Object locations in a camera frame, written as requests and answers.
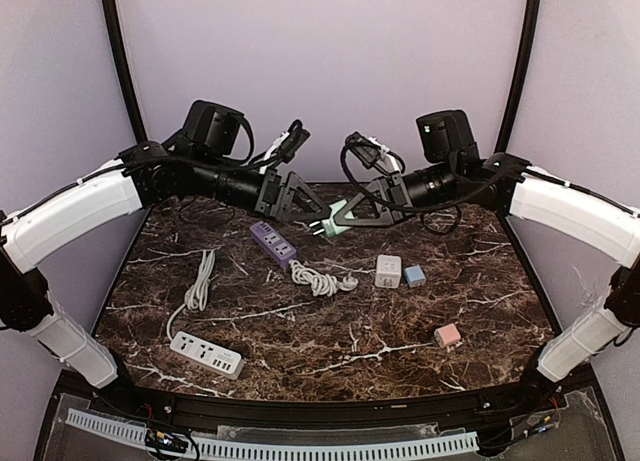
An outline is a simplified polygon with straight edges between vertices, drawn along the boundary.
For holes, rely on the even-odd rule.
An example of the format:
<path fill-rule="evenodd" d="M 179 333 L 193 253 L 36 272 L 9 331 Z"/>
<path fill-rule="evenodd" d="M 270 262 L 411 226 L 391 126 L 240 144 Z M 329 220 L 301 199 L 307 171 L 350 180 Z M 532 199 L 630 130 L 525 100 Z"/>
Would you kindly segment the white power strip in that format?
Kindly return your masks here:
<path fill-rule="evenodd" d="M 232 380 L 239 377 L 245 363 L 240 353 L 183 331 L 173 336 L 170 349 L 197 365 Z"/>

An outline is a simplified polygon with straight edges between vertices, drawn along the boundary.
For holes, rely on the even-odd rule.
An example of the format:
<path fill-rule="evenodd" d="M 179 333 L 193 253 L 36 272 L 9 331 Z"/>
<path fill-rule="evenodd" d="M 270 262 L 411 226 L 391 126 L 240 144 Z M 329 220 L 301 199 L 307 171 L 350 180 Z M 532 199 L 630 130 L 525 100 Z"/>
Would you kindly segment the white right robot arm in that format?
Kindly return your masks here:
<path fill-rule="evenodd" d="M 550 392 L 578 365 L 638 330 L 638 209 L 507 154 L 482 160 L 455 153 L 426 169 L 354 186 L 356 195 L 335 215 L 340 226 L 386 228 L 469 203 L 529 222 L 573 254 L 592 250 L 614 268 L 610 283 L 534 353 L 521 377 L 526 390 Z"/>

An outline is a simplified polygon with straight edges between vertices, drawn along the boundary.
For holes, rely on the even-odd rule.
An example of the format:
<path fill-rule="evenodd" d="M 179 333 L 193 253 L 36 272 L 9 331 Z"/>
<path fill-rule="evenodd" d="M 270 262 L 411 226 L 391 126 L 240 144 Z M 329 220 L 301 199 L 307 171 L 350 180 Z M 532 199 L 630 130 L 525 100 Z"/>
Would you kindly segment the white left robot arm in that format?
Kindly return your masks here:
<path fill-rule="evenodd" d="M 205 163 L 149 142 L 45 199 L 1 217 L 1 321 L 34 338 L 91 386 L 116 385 L 126 371 L 114 355 L 52 298 L 39 264 L 115 219 L 171 197 L 201 196 L 279 222 L 321 220 L 326 202 L 296 173 L 280 177 L 279 159 L 257 166 Z"/>

